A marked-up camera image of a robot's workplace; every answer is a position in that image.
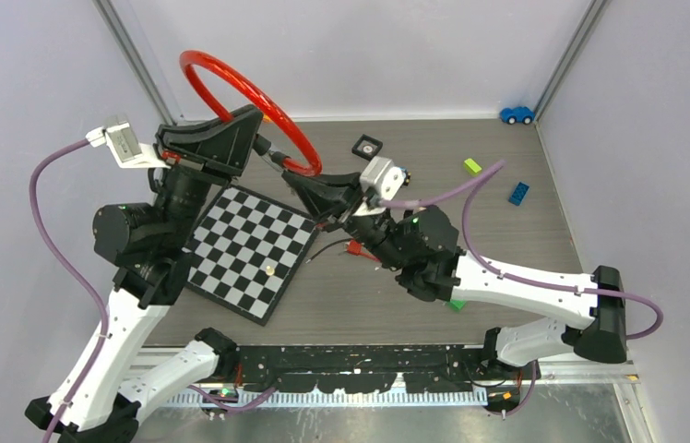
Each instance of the blue toy car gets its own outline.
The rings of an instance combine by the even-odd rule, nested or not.
[[[500,120],[509,125],[513,125],[515,122],[529,125],[535,120],[535,113],[527,106],[519,106],[513,109],[505,108],[500,111]]]

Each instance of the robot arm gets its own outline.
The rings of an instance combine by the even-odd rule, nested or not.
[[[161,126],[157,148],[138,143],[120,117],[88,133],[90,144],[108,146],[120,167],[149,169],[149,186],[157,196],[151,205],[107,205],[95,214],[95,252],[118,271],[109,297],[108,335],[56,425],[60,441],[129,441],[125,436],[133,436],[171,396],[202,378],[228,377],[236,367],[236,344],[204,329],[175,357],[125,380],[144,341],[187,282],[192,253],[184,246],[209,189],[228,184],[246,166],[263,115],[245,106],[233,116],[227,124]],[[162,171],[160,180],[156,169]],[[36,426],[48,428],[100,338],[99,325],[62,385],[30,402],[25,414]]]
[[[129,441],[155,409],[198,380],[229,377],[238,363],[236,345],[214,329],[204,329],[180,353],[146,374],[125,380],[127,369],[187,282],[192,253],[184,250],[208,191],[242,174],[250,150],[281,170],[322,229],[343,229],[385,268],[398,271],[397,283],[423,301],[469,300],[506,305],[545,318],[517,328],[495,328],[484,340],[486,377],[507,377],[540,357],[573,350],[594,361],[623,362],[625,307],[619,300],[587,293],[537,289],[504,280],[457,246],[458,230],[437,207],[403,214],[395,221],[378,207],[405,183],[403,170],[375,157],[363,173],[307,177],[280,166],[285,155],[257,130],[263,115],[254,106],[194,126],[161,126],[155,147],[137,142],[124,119],[88,134],[93,146],[106,145],[120,167],[148,168],[152,204],[108,205],[93,221],[95,252],[118,271],[109,298],[109,332],[54,432],[60,441]],[[161,179],[154,172],[162,172]],[[533,280],[620,290],[616,269],[595,274],[559,274],[497,264]],[[65,382],[52,395],[30,402],[25,414],[46,429],[72,381],[82,372],[100,338],[87,348]]]
[[[394,163],[374,157],[362,174],[301,177],[285,172],[325,229],[342,229],[383,264],[398,271],[397,283],[420,300],[463,300],[505,305],[544,316],[517,328],[491,329],[484,340],[484,366],[515,371],[538,358],[574,352],[592,361],[626,360],[625,304],[584,293],[602,288],[621,291],[619,271],[598,267],[594,274],[561,274],[499,263],[503,273],[534,281],[577,287],[575,293],[542,289],[503,278],[458,246],[458,230],[438,207],[406,211],[395,221],[378,200],[396,195],[404,177]]]

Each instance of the small black square object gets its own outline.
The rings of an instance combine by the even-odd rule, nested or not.
[[[225,252],[231,254],[232,256],[236,257],[237,254],[239,254],[239,251],[242,249],[242,247],[236,243],[231,243],[228,245],[228,247],[225,248]]]
[[[261,217],[261,221],[258,222],[258,224],[265,228],[271,227],[272,223],[274,223],[274,219],[269,217],[268,215]]]
[[[238,233],[239,230],[237,230],[233,226],[228,226],[225,228],[225,232],[223,232],[222,236],[223,238],[226,238],[228,240],[233,240],[233,237],[235,237]]]
[[[189,239],[187,239],[187,246],[186,247],[188,249],[190,249],[191,251],[196,251],[196,249],[198,249],[199,246],[201,246],[201,240],[198,240],[195,237],[190,237]]]
[[[262,289],[261,294],[258,295],[258,300],[260,300],[264,303],[271,302],[272,298],[274,298],[274,291],[270,291],[267,288]]]
[[[202,228],[206,229],[212,229],[212,226],[215,225],[215,219],[211,217],[204,217],[204,220],[201,222],[200,226]]]
[[[225,224],[230,223],[231,220],[233,220],[233,214],[230,212],[223,212],[222,215],[220,215],[220,221]]]
[[[262,255],[260,255],[260,254],[253,254],[253,256],[250,257],[249,263],[250,263],[251,265],[255,266],[256,268],[260,268],[261,265],[264,264],[264,260],[265,260],[265,259],[266,259],[266,257],[264,257],[264,256],[262,256]],[[260,275],[260,274],[266,275],[265,272],[258,272],[258,275]]]
[[[207,254],[207,258],[211,261],[214,261],[215,263],[217,263],[221,257],[222,257],[222,251],[220,251],[219,249],[215,249],[214,247]]]
[[[266,283],[267,281],[269,281],[269,276],[268,276],[268,274],[266,274],[265,272],[259,271],[259,272],[256,274],[256,276],[253,278],[253,281],[256,282],[256,283],[258,283],[258,284],[264,284],[264,283]]]
[[[293,226],[288,225],[285,227],[285,229],[282,230],[282,234],[286,237],[293,238],[296,235],[297,231],[299,230],[294,228]]]
[[[222,276],[225,275],[226,271],[227,271],[227,269],[224,268],[223,266],[215,265],[215,268],[209,272],[209,275],[220,280],[220,279],[222,279]]]
[[[269,209],[269,204],[265,200],[261,200],[256,205],[256,210],[258,212],[266,212]]]
[[[258,247],[258,245],[260,245],[260,244],[261,244],[261,239],[259,239],[258,237],[253,237],[251,235],[250,238],[248,238],[247,241],[244,242],[244,247],[250,249],[251,251],[255,251],[256,248]]]
[[[207,274],[205,274],[204,272],[196,271],[196,273],[193,274],[193,277],[190,279],[190,282],[193,284],[197,284],[198,286],[201,286],[202,284],[204,284],[204,280],[206,279]]]
[[[276,246],[272,246],[271,250],[269,251],[268,257],[272,260],[279,260],[282,258],[282,254],[282,249]]]
[[[239,301],[236,305],[241,307],[242,309],[249,311],[251,307],[253,307],[253,303],[256,302],[255,298],[250,298],[250,297],[242,297],[242,300]]]
[[[233,284],[233,287],[240,290],[244,291],[247,289],[247,286],[250,285],[250,280],[246,279],[245,277],[242,277],[241,275],[236,278],[236,282]]]
[[[304,249],[304,244],[299,242],[291,242],[291,244],[288,245],[288,252],[291,254],[299,254],[302,252],[302,249]]]
[[[275,242],[277,242],[277,239],[280,238],[280,235],[278,233],[275,233],[274,231],[269,231],[264,235],[264,241],[267,243],[271,243],[274,245]]]
[[[253,233],[253,231],[256,229],[257,226],[258,225],[253,223],[252,221],[249,221],[249,220],[245,221],[244,224],[242,225],[242,232],[243,233]]]
[[[274,275],[280,277],[281,279],[284,279],[285,276],[288,275],[288,271],[290,270],[290,268],[283,265],[282,263],[278,263],[277,266],[274,267]]]
[[[252,213],[253,210],[247,208],[246,206],[242,206],[241,208],[239,208],[239,210],[236,211],[236,215],[242,217],[243,219],[246,219]]]
[[[219,295],[220,297],[224,297],[228,295],[228,291],[231,289],[231,287],[225,283],[218,283],[217,287],[215,287],[215,295]]]
[[[204,262],[203,257],[201,257],[199,254],[193,254],[192,262],[190,263],[190,268],[198,269],[198,267],[201,266],[201,263],[203,263],[203,262]]]
[[[377,155],[378,152],[380,152],[381,148],[383,148],[382,141],[376,138],[371,138],[364,134],[359,138],[356,144],[353,145],[351,152],[365,160],[371,160],[375,155]]]
[[[215,242],[218,241],[218,235],[216,233],[208,233],[206,237],[204,237],[204,243],[207,245],[214,245]]]
[[[231,264],[231,270],[238,274],[239,272],[242,272],[242,270],[244,269],[245,266],[247,266],[247,263],[244,263],[239,258],[235,258],[233,260],[233,263]]]

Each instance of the chess square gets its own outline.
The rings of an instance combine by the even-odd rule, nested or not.
[[[308,214],[249,189],[223,188],[187,244],[194,254],[187,286],[266,325],[316,236]]]

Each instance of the orange connector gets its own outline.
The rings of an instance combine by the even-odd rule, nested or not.
[[[353,255],[353,256],[367,257],[367,258],[369,258],[369,259],[371,259],[371,260],[380,262],[380,260],[378,260],[378,259],[377,259],[375,256],[373,256],[372,254],[370,254],[370,253],[368,253],[368,252],[363,252],[363,248],[364,248],[364,246],[362,246],[361,243],[359,243],[359,242],[357,242],[357,241],[355,241],[355,240],[350,240],[350,241],[348,242],[348,247],[345,248],[345,251],[346,251],[348,254],[351,254],[351,255]]]

